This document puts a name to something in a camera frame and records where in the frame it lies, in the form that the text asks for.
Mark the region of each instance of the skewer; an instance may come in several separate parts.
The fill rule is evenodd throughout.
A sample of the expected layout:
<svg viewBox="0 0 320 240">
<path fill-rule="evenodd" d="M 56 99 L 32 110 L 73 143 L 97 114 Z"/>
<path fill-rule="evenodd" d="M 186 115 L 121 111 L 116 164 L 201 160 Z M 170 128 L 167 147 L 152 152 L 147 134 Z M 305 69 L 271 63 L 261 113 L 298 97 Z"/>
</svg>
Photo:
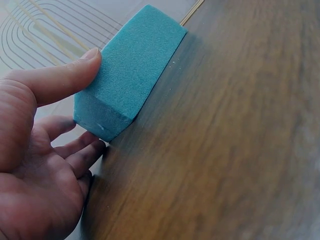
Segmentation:
<svg viewBox="0 0 320 240">
<path fill-rule="evenodd" d="M 39 11 L 41 11 L 48 19 L 50 19 L 55 25 L 57 25 L 65 34 L 67 34 L 71 39 L 73 39 L 77 44 L 79 44 L 86 51 L 89 51 L 90 48 L 77 39 L 68 29 L 56 21 L 52 16 L 50 16 L 41 6 L 39 6 L 34 0 L 29 0 Z"/>
<path fill-rule="evenodd" d="M 51 53 L 49 53 L 39 42 L 37 42 L 37 40 L 31 35 L 31 33 L 26 30 L 24 28 L 24 26 L 22 26 L 20 24 L 20 22 L 11 14 L 11 12 L 5 7 L 3 6 L 4 10 L 8 13 L 9 17 L 18 25 L 18 27 L 28 36 L 28 38 L 38 47 L 40 48 L 50 59 L 51 61 L 56 65 L 56 66 L 60 66 L 61 64 L 58 62 L 58 60 L 51 55 Z"/>
<path fill-rule="evenodd" d="M 197 11 L 197 9 L 204 3 L 205 0 L 198 0 L 193 7 L 190 9 L 190 11 L 185 15 L 185 17 L 180 22 L 181 26 L 184 26 L 188 20 L 191 18 L 191 16 Z"/>
<path fill-rule="evenodd" d="M 27 16 L 45 33 L 45 35 L 51 39 L 59 48 L 60 50 L 66 55 L 68 56 L 72 61 L 76 60 L 68 51 L 65 50 L 64 46 L 61 45 L 60 42 L 58 42 L 54 36 L 52 36 L 52 34 L 44 27 L 42 26 L 42 24 L 35 19 L 17 0 L 13 0 L 18 6 L 19 8 L 25 13 L 27 14 Z"/>
</svg>

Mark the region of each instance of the teal sponge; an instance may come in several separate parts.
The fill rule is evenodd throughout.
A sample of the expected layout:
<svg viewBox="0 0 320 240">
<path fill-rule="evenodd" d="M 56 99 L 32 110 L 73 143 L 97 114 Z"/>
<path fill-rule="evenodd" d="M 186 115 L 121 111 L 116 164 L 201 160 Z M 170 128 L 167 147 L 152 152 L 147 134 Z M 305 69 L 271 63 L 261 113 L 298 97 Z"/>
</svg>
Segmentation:
<svg viewBox="0 0 320 240">
<path fill-rule="evenodd" d="M 100 70 L 74 99 L 74 120 L 110 142 L 139 113 L 187 30 L 147 5 L 104 47 Z"/>
</svg>

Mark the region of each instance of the foam block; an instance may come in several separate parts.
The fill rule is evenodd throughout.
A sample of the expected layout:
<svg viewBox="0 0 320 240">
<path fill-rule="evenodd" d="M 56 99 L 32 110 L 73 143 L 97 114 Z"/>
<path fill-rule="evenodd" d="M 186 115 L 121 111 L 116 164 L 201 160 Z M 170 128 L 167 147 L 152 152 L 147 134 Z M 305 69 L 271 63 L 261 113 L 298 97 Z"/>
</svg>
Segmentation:
<svg viewBox="0 0 320 240">
<path fill-rule="evenodd" d="M 74 120 L 110 142 L 135 119 L 187 30 L 153 6 L 104 47 L 92 84 L 75 95 Z"/>
</svg>

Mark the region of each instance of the brown wooden surface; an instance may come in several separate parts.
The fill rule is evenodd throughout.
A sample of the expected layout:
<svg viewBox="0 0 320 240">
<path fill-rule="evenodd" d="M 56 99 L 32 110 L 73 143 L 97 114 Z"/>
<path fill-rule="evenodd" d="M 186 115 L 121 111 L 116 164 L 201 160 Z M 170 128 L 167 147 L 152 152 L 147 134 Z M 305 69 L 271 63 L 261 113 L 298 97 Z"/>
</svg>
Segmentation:
<svg viewBox="0 0 320 240">
<path fill-rule="evenodd" d="M 320 239 L 320 1 L 206 0 L 96 177 L 97 240 Z"/>
</svg>

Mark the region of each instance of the curved line pattern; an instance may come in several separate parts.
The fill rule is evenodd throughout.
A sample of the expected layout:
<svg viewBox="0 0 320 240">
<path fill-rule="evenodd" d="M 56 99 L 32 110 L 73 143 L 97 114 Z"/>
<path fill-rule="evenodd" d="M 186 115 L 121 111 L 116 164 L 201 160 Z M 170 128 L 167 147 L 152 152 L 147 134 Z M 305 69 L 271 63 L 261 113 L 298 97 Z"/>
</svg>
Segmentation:
<svg viewBox="0 0 320 240">
<path fill-rule="evenodd" d="M 65 10 L 61 9 L 60 7 L 53 5 L 52 3 L 45 3 L 46 5 L 50 5 L 50 6 L 54 6 L 55 8 L 59 9 L 60 11 L 64 12 L 67 15 L 70 15 L 68 12 L 66 12 Z M 71 21 L 65 19 L 63 16 L 60 15 L 61 18 L 63 18 L 64 20 L 68 21 L 69 23 L 71 23 L 72 25 L 76 26 L 77 28 L 79 26 L 73 24 Z M 102 37 L 105 37 L 103 34 L 101 34 L 99 31 L 95 30 L 94 28 L 92 28 L 91 26 L 89 26 L 88 24 L 86 24 L 85 22 L 81 21 L 80 19 L 76 19 L 78 20 L 80 23 L 82 23 L 83 25 L 86 25 L 88 28 L 91 28 L 93 31 L 95 31 L 97 34 L 100 34 Z"/>
<path fill-rule="evenodd" d="M 15 15 L 15 14 L 17 13 L 17 11 L 18 11 L 18 7 L 16 7 L 16 8 L 12 11 L 12 15 Z M 6 33 L 6 34 L 5 34 L 5 37 L 6 37 L 7 47 L 9 48 L 9 50 L 11 51 L 11 53 L 12 53 L 13 55 L 17 56 L 18 59 L 21 59 L 23 62 L 25 62 L 26 64 L 28 64 L 30 67 L 34 68 L 34 66 L 32 66 L 29 62 L 27 62 L 27 61 L 25 61 L 24 59 L 22 59 L 20 55 L 16 54 L 16 53 L 11 49 L 10 44 L 9 44 L 9 41 L 8 41 L 8 35 L 9 35 L 10 26 L 11 26 L 12 23 L 14 23 L 14 22 L 11 21 L 10 25 L 8 26 L 8 23 L 10 22 L 9 19 L 10 19 L 10 18 L 7 18 L 7 21 L 6 21 L 6 23 L 5 23 L 5 25 L 4 25 L 4 28 L 3 28 L 3 32 L 6 31 L 6 32 L 5 32 L 5 33 Z M 1 44 L 2 44 L 3 52 L 4 52 L 5 55 L 6 55 L 12 62 L 14 62 L 19 68 L 23 69 L 23 67 L 22 67 L 20 64 L 18 64 L 14 59 L 12 59 L 12 58 L 9 56 L 8 53 L 6 53 L 6 49 L 5 49 L 4 45 L 3 45 L 3 36 L 4 36 L 4 34 L 2 34 L 2 36 L 1 36 L 1 39 L 2 39 Z"/>
<path fill-rule="evenodd" d="M 61 1 L 59 1 L 59 0 L 56 0 L 57 2 L 59 2 L 59 3 L 61 3 L 62 5 L 65 5 L 63 2 L 61 2 Z M 84 8 L 82 8 L 80 5 L 76 5 L 77 7 L 79 7 L 79 8 L 81 8 L 82 10 L 84 10 L 84 11 L 87 11 L 86 9 L 84 9 Z M 88 19 L 89 21 L 92 21 L 90 18 L 88 18 L 87 16 L 85 16 L 85 15 L 83 15 L 82 13 L 80 13 L 79 11 L 77 11 L 76 9 L 73 9 L 75 12 L 77 12 L 78 14 L 80 14 L 81 16 L 83 16 L 84 18 L 86 18 L 86 19 Z M 96 23 L 96 22 L 94 22 L 94 21 L 92 21 L 93 23 L 95 23 L 96 25 L 98 25 L 100 28 L 102 28 L 102 29 L 104 29 L 104 27 L 103 26 L 101 26 L 100 24 L 98 24 L 98 23 Z M 107 25 L 109 25 L 110 27 L 112 27 L 113 29 L 116 29 L 116 30 L 120 30 L 120 29 L 117 29 L 116 27 L 114 27 L 114 26 L 112 26 L 110 23 L 108 23 L 108 22 L 106 22 L 106 21 L 103 21 L 103 22 L 105 22 Z"/>
<path fill-rule="evenodd" d="M 20 21 L 20 19 L 23 18 L 23 17 L 24 17 L 23 12 L 18 12 L 17 15 L 16 15 L 16 18 L 17 18 L 18 21 Z M 24 33 L 23 31 L 22 31 L 22 34 L 23 34 L 23 36 L 24 36 L 26 39 L 28 39 L 29 41 L 31 41 L 31 40 L 25 35 L 25 33 Z M 17 35 L 18 39 L 21 41 L 21 43 L 23 43 L 27 48 L 31 49 L 33 52 L 37 53 L 37 55 L 39 55 L 40 57 L 43 58 L 43 56 L 42 56 L 41 54 L 39 54 L 39 52 L 37 52 L 36 50 L 34 50 L 33 48 L 31 48 L 30 46 L 26 45 L 25 42 L 20 39 L 20 37 L 19 37 L 19 28 L 16 29 L 16 35 Z M 20 55 L 18 55 L 18 54 L 15 54 L 15 55 L 18 56 L 18 58 L 20 58 L 22 61 L 24 61 L 25 63 L 27 63 L 30 67 L 35 68 L 35 66 L 31 65 L 29 62 L 27 62 L 27 61 L 25 61 L 24 59 L 22 59 Z"/>
<path fill-rule="evenodd" d="M 19 27 L 18 27 L 18 26 L 13 26 L 13 27 L 12 27 L 11 39 L 12 39 L 13 44 L 14 44 L 17 48 L 19 48 L 21 51 L 23 51 L 26 55 L 28 55 L 30 58 L 32 58 L 34 61 L 36 61 L 37 63 L 39 63 L 42 67 L 45 67 L 45 65 L 44 65 L 42 62 L 40 62 L 38 59 L 36 59 L 35 57 L 33 57 L 31 54 L 29 54 L 29 53 L 26 52 L 24 49 L 22 49 L 21 47 L 19 47 L 18 44 L 16 44 L 16 42 L 15 42 L 15 40 L 14 40 L 14 38 L 13 38 L 13 33 L 14 33 L 14 32 L 16 33 L 17 39 L 18 39 L 23 45 L 25 45 L 27 48 L 31 49 L 33 52 L 35 52 L 35 53 L 37 53 L 39 56 L 41 56 L 37 51 L 35 51 L 34 49 L 32 49 L 31 47 L 29 47 L 28 45 L 26 45 L 25 42 L 21 40 L 21 38 L 20 38 L 20 36 L 19 36 Z"/>
<path fill-rule="evenodd" d="M 96 10 L 98 13 L 101 13 L 102 15 L 104 15 L 105 17 L 107 17 L 108 19 L 112 20 L 113 22 L 115 22 L 116 24 L 119 24 L 121 27 L 123 26 L 122 24 L 120 24 L 119 22 L 117 22 L 116 20 L 112 19 L 111 17 L 107 16 L 105 13 L 99 11 L 99 9 L 95 9 L 94 7 L 88 5 L 86 2 L 78 0 L 78 2 L 83 3 L 84 5 L 88 6 L 91 9 Z"/>
<path fill-rule="evenodd" d="M 43 9 L 46 10 L 46 11 L 48 11 L 48 12 L 52 12 L 51 9 L 48 9 L 48 8 L 43 8 Z M 73 22 L 65 19 L 63 16 L 60 16 L 60 17 L 61 17 L 62 19 L 64 19 L 64 20 L 66 20 L 67 22 L 69 22 L 70 24 L 72 24 L 73 26 L 79 28 L 79 26 L 77 26 L 77 25 L 75 25 Z M 65 27 L 66 29 L 72 31 L 73 33 L 79 35 L 79 34 L 78 34 L 77 32 L 75 32 L 74 30 L 71 30 L 70 28 L 68 28 L 68 27 L 66 27 L 66 26 L 64 26 L 64 27 Z M 86 34 L 90 35 L 90 36 L 93 37 L 94 39 L 100 41 L 101 43 L 104 43 L 103 41 L 101 41 L 101 39 L 97 38 L 96 36 L 92 35 L 91 33 L 87 32 L 86 30 L 81 29 L 81 31 L 85 32 Z"/>
<path fill-rule="evenodd" d="M 77 0 L 78 2 L 82 3 L 83 5 L 85 6 L 88 6 L 89 8 L 97 11 L 98 13 L 102 14 L 103 16 L 107 17 L 108 19 L 112 20 L 114 23 L 118 24 L 119 26 L 122 26 L 120 23 L 118 23 L 117 21 L 113 20 L 112 18 L 110 18 L 109 16 L 107 16 L 106 14 L 104 14 L 103 12 L 99 11 L 98 9 L 95 9 L 94 7 L 90 6 L 89 4 L 81 1 L 81 0 Z M 88 36 L 92 37 L 94 40 L 97 40 L 98 42 L 102 43 L 102 44 L 106 44 L 106 42 L 104 40 L 101 40 L 99 39 L 98 37 L 92 35 L 91 33 L 87 32 L 86 30 L 84 29 L 81 29 L 78 25 L 74 24 L 72 21 L 64 18 L 63 16 L 60 15 L 60 13 L 57 13 L 57 12 L 54 12 L 53 10 L 51 9 L 48 9 L 47 7 L 45 7 L 46 5 L 50 5 L 50 6 L 53 6 L 54 8 L 57 8 L 59 9 L 61 12 L 63 13 L 66 13 L 68 15 L 70 15 L 67 11 L 61 9 L 59 6 L 56 6 L 54 4 L 51 4 L 49 2 L 42 2 L 42 0 L 35 0 L 35 2 L 37 2 L 38 5 L 42 5 L 44 6 L 43 9 L 45 9 L 46 11 L 48 12 L 51 12 L 51 13 L 54 13 L 54 14 L 58 14 L 62 19 L 64 19 L 65 21 L 69 22 L 71 25 L 75 26 L 77 29 L 80 29 L 82 32 L 86 33 Z M 110 35 L 114 36 L 114 34 L 105 29 L 104 27 L 102 27 L 100 24 L 98 24 L 97 22 L 91 20 L 90 18 L 88 18 L 87 16 L 83 15 L 81 12 L 77 11 L 77 9 L 75 8 L 72 8 L 71 6 L 67 5 L 67 4 L 64 4 L 63 2 L 61 2 L 60 0 L 57 0 L 57 2 L 59 2 L 60 4 L 62 4 L 63 6 L 66 7 L 66 9 L 71 9 L 72 11 L 76 12 L 77 14 L 79 14 L 80 16 L 84 17 L 85 19 L 87 19 L 88 21 L 92 22 L 94 25 L 96 25 L 97 27 L 99 28 L 102 28 L 104 31 L 108 32 Z M 80 5 L 77 5 L 76 3 L 72 2 L 71 3 L 73 5 L 76 5 L 78 8 L 84 10 L 84 11 L 88 11 L 87 9 L 83 8 L 83 6 L 80 6 Z M 28 12 L 30 12 L 38 21 L 42 21 L 44 22 L 46 25 L 49 25 L 51 28 L 55 29 L 55 31 L 58 31 L 59 33 L 65 35 L 65 36 L 68 36 L 66 35 L 65 32 L 63 32 L 61 29 L 57 28 L 55 25 L 49 23 L 48 21 L 42 19 L 42 18 L 39 18 L 38 16 L 41 16 L 43 15 L 43 13 L 37 13 L 37 14 L 34 14 L 35 12 L 38 11 L 38 9 L 31 3 L 29 2 L 28 0 L 23 0 L 21 2 L 21 5 L 26 8 L 28 10 Z M 21 23 L 21 25 L 23 25 L 24 27 L 27 28 L 27 30 L 34 36 L 36 37 L 37 39 L 39 39 L 41 42 L 47 44 L 48 46 L 50 46 L 51 48 L 53 48 L 55 51 L 58 51 L 60 52 L 61 54 L 64 55 L 63 52 L 61 52 L 61 50 L 57 49 L 55 46 L 53 46 L 52 44 L 50 44 L 49 42 L 41 39 L 39 36 L 37 36 L 36 34 L 32 33 L 31 32 L 31 29 L 30 27 L 32 26 L 32 20 L 31 19 L 27 19 L 26 18 L 28 16 L 26 16 L 18 6 L 16 6 L 13 10 L 12 10 L 12 15 L 15 16 L 17 18 L 17 20 Z M 82 20 L 80 19 L 77 19 L 76 17 L 74 17 L 73 15 L 71 15 L 74 19 L 76 19 L 78 22 L 80 22 L 81 24 L 91 28 L 95 33 L 101 35 L 104 39 L 106 39 L 106 41 L 108 42 L 110 40 L 110 37 L 108 36 L 105 36 L 103 35 L 101 32 L 99 32 L 95 27 L 91 27 L 89 26 L 88 24 L 86 24 L 85 22 L 83 22 Z M 116 31 L 119 31 L 119 29 L 116 27 L 116 26 L 112 26 L 110 23 L 108 23 L 105 20 L 103 20 L 102 18 L 100 18 L 99 16 L 96 16 L 96 15 L 93 15 L 95 16 L 97 19 L 100 19 L 101 21 L 103 21 L 104 23 L 106 23 L 107 25 L 111 26 L 114 30 Z M 91 40 L 87 39 L 87 37 L 84 37 L 82 36 L 82 34 L 80 35 L 78 32 L 70 29 L 69 27 L 66 27 L 69 31 L 73 32 L 74 34 L 76 34 L 77 36 L 83 38 L 84 40 L 86 40 L 88 43 L 92 44 L 93 46 L 97 46 L 96 43 L 93 43 Z M 50 60 L 50 59 L 47 59 L 46 57 L 44 57 L 43 55 L 41 55 L 38 51 L 36 51 L 34 48 L 32 48 L 31 46 L 29 46 L 27 43 L 26 43 L 26 40 L 22 40 L 21 39 L 21 33 L 23 35 L 24 38 L 28 39 L 29 41 L 31 41 L 24 33 L 24 31 L 22 31 L 19 27 L 17 27 L 16 25 L 14 25 L 14 21 L 12 21 L 12 19 L 7 16 L 5 18 L 5 20 L 2 22 L 2 24 L 0 25 L 0 30 L 2 29 L 2 35 L 1 35 L 1 47 L 2 47 L 2 50 L 3 50 L 3 53 L 6 55 L 6 57 L 12 61 L 15 65 L 17 65 L 19 68 L 23 69 L 23 67 L 18 63 L 16 62 L 14 59 L 16 59 L 16 57 L 18 59 L 20 59 L 21 61 L 23 61 L 24 63 L 28 64 L 30 67 L 32 68 L 35 68 L 35 66 L 33 66 L 30 62 L 26 61 L 25 59 L 23 59 L 20 55 L 18 55 L 16 52 L 13 51 L 11 45 L 10 45 L 10 42 L 13 43 L 13 45 L 15 47 L 17 47 L 19 49 L 19 51 L 22 51 L 24 54 L 26 54 L 28 57 L 30 57 L 32 60 L 34 60 L 35 62 L 37 62 L 38 64 L 40 64 L 41 66 L 45 66 L 40 60 L 38 60 L 36 57 L 34 57 L 32 54 L 30 54 L 30 51 L 32 51 L 33 53 L 36 53 L 37 56 L 41 56 L 42 58 L 44 58 L 46 61 L 48 61 L 49 63 L 51 63 L 52 65 L 54 65 L 54 63 Z M 15 41 L 15 38 L 18 39 L 25 47 L 21 47 L 19 46 L 19 44 Z M 10 63 L 7 63 L 3 58 L 2 56 L 0 55 L 0 60 L 7 66 L 9 67 L 10 69 L 14 68 L 13 66 L 11 66 Z"/>
</svg>

